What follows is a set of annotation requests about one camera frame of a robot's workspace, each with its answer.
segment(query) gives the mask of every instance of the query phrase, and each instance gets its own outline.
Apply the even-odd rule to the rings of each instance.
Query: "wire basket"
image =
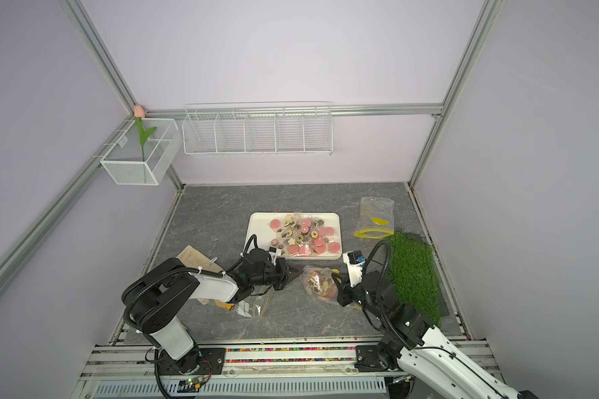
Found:
[[[157,127],[144,143],[144,160],[134,120],[129,121],[124,133],[100,160],[116,184],[159,185],[182,146],[175,119],[144,118],[142,125],[145,130]]]
[[[191,156],[331,154],[330,103],[185,105]]]

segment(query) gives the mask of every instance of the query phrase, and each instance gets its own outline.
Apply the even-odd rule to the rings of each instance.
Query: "green leaf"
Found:
[[[142,136],[142,133],[144,132],[144,126],[142,125],[142,120],[140,118],[136,117],[135,125],[138,128],[138,132],[140,132],[140,136]]]
[[[140,133],[140,145],[142,147],[144,147],[144,143],[146,143],[146,140],[149,138],[149,136],[151,136],[151,134],[153,134],[153,132],[155,132],[156,129],[157,127],[153,126],[152,128],[148,128],[144,132]]]

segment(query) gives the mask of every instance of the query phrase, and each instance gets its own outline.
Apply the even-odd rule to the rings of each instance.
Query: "clear plastic bag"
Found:
[[[244,317],[252,317],[257,319],[262,317],[268,309],[268,303],[271,301],[271,293],[273,290],[269,287],[256,287],[252,296],[237,303],[232,310],[235,310],[238,315]]]
[[[301,283],[308,296],[324,302],[337,303],[337,286],[328,267],[304,266]]]
[[[362,197],[355,237],[384,238],[395,233],[393,206],[395,201],[384,197]]]
[[[271,220],[276,238],[271,246],[282,250],[284,257],[317,257],[323,253],[342,253],[342,244],[334,227],[324,225],[324,220],[310,214],[287,214]]]

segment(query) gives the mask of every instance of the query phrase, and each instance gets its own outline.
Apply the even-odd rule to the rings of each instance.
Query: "yellow tag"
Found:
[[[387,224],[389,224],[390,222],[388,220],[384,220],[384,219],[379,219],[379,218],[370,218],[373,223],[375,223],[376,225],[381,225],[381,226],[385,226]]]

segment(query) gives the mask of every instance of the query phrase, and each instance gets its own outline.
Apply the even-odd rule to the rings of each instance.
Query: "flower stem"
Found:
[[[135,125],[138,127],[138,134],[140,135],[140,141],[142,141],[142,134],[144,133],[144,126],[142,125],[142,119],[135,117]],[[140,143],[142,147],[142,162],[146,162],[144,159],[144,143]]]

